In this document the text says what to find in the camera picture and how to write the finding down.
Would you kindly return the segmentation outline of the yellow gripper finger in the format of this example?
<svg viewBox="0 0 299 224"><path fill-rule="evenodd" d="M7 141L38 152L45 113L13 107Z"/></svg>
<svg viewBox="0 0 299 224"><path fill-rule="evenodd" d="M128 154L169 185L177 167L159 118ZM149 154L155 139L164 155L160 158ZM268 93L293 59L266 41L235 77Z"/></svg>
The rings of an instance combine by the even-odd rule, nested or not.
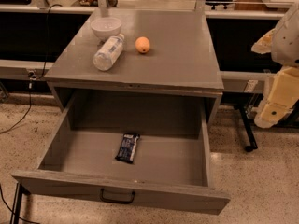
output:
<svg viewBox="0 0 299 224"><path fill-rule="evenodd" d="M265 54L270 53L272 49L272 38L275 30L271 29L264 34L257 42L253 44L251 50L255 53Z"/></svg>
<svg viewBox="0 0 299 224"><path fill-rule="evenodd" d="M284 105L262 100L257 108L254 123L260 128L271 128L277 125L289 112L290 108Z"/></svg>

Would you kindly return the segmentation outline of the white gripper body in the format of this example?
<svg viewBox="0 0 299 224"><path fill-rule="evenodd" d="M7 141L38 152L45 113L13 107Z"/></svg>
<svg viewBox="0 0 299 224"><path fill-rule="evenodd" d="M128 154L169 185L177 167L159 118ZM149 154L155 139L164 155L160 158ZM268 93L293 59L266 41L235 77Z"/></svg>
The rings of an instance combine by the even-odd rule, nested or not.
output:
<svg viewBox="0 0 299 224"><path fill-rule="evenodd" d="M274 75L266 109L291 109L299 99L299 69L286 66Z"/></svg>

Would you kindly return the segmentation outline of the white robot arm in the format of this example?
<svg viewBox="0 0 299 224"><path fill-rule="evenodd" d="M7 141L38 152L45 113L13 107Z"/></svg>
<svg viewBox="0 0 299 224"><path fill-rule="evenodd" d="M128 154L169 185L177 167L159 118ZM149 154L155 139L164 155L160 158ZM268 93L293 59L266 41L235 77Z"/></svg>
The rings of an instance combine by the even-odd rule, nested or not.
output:
<svg viewBox="0 0 299 224"><path fill-rule="evenodd" d="M275 28L255 42L251 50L270 53L272 60L282 65L266 82L254 118L258 127L270 128L299 100L299 4L294 3Z"/></svg>

